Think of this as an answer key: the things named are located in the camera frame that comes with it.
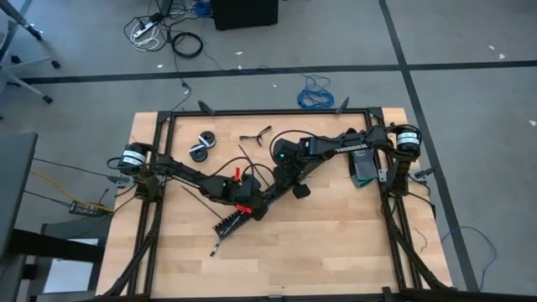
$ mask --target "black box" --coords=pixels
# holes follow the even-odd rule
[[[278,0],[211,0],[216,29],[240,29],[278,22]]]

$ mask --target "black metal frame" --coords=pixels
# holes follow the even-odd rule
[[[326,109],[326,110],[312,110],[312,111],[304,111],[304,110],[296,110],[296,109],[290,109],[290,110],[248,110],[248,111],[219,111],[216,112],[217,116],[256,116],[256,115],[304,115],[304,114],[335,114],[335,110]],[[367,129],[371,128],[373,126],[373,117],[376,118],[377,124],[381,126],[385,126],[384,118],[383,118],[383,111],[381,107],[369,107],[369,108],[348,108],[346,109],[342,114],[362,114],[366,123]],[[157,115],[157,124],[155,127],[154,132],[154,140],[153,140],[153,146],[156,148],[159,146],[160,138],[162,136],[162,132],[164,129],[164,125],[168,123],[168,131],[167,131],[167,138],[164,146],[164,154],[170,155],[171,146],[173,143],[173,136],[174,136],[174,129],[175,129],[175,120],[177,117],[200,117],[200,116],[207,116],[207,113],[205,112],[158,112]],[[375,152],[375,164],[381,169],[382,165],[380,162],[380,157],[378,154],[378,151]],[[386,193],[381,190],[381,185],[378,183],[378,188],[381,193],[381,199],[382,202],[388,202],[388,197],[385,195]],[[398,216],[399,221],[401,223],[401,227],[403,228],[403,235],[404,239],[407,241],[408,244],[412,245],[412,238],[409,231],[409,223],[406,216],[406,212],[404,210],[403,202],[398,199],[396,200],[397,207],[398,207]],[[163,202],[158,203],[156,206],[160,207],[162,209]],[[162,211],[156,211],[157,215],[161,216]],[[138,223],[138,231],[136,235],[136,241],[135,241],[135,247],[134,251],[136,251],[141,244],[145,229],[147,226],[147,219],[149,215],[149,203],[144,202],[142,205],[142,210],[140,213],[140,220]],[[406,288],[406,280],[404,279],[404,273],[403,273],[403,264],[401,261],[400,253],[399,253],[399,245],[395,238],[391,236],[388,232],[388,238],[390,243],[390,250],[391,250],[391,256],[392,261],[394,263],[394,271],[396,275],[397,284],[399,287],[399,290]],[[153,245],[149,249],[149,260],[147,263],[147,270],[144,280],[144,286],[143,286],[143,293],[144,294],[150,294],[153,284],[153,278],[154,278],[154,263],[156,260],[156,250],[158,246],[158,238],[154,241]],[[421,279],[418,274],[418,271],[415,269],[414,265],[409,261],[409,265],[411,267],[410,273],[413,279],[414,286],[417,289],[422,289],[421,285]],[[136,286],[138,282],[138,270],[135,271],[133,276],[131,277],[129,283],[128,283],[128,292],[127,294],[132,295],[136,293]],[[343,295],[314,295],[314,296],[293,296],[292,300],[330,300],[330,301],[376,301],[378,299],[383,299],[383,294],[343,294]],[[192,300],[192,301],[226,301],[226,300],[243,300],[243,301],[260,301],[265,300],[267,297],[249,297],[249,298],[204,298],[204,299],[173,299],[173,300]]]

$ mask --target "wooden plank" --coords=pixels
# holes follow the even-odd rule
[[[407,123],[402,108],[383,111],[386,123]],[[130,141],[151,143],[155,117],[155,113],[138,113]],[[263,136],[262,148],[255,141],[240,142],[240,135],[255,135],[268,125],[273,130]],[[175,124],[171,153],[175,160],[211,174],[229,159],[242,156],[238,148],[241,144],[254,162],[273,167],[268,148],[277,133],[299,129],[330,137],[348,128],[365,128],[362,115],[180,117]],[[195,163],[188,149],[206,130],[215,133],[216,146],[209,150],[207,161]],[[303,136],[284,135],[288,140]],[[220,174],[233,175],[235,167],[242,170],[247,165],[246,161],[237,161]],[[272,182],[268,172],[260,171]],[[383,286],[397,291],[377,186],[356,189],[349,180],[346,155],[324,163],[305,183],[312,192],[309,197],[296,200],[287,194],[270,207],[262,221],[250,221],[228,238],[214,258],[209,257],[216,243],[212,227],[219,218],[186,193],[180,183],[168,183],[151,296],[370,294],[380,292]],[[410,183],[409,188],[427,197],[419,185]],[[204,200],[197,191],[191,191]],[[122,196],[116,206],[130,196]],[[413,196],[405,197],[404,203],[414,248],[442,282],[451,284],[429,206]],[[206,204],[220,216],[234,212],[229,206],[208,200]],[[106,291],[132,255],[139,212],[140,203],[136,201],[112,219],[97,293]],[[423,250],[425,239],[416,229],[427,239]],[[404,270],[411,284],[408,265]]]

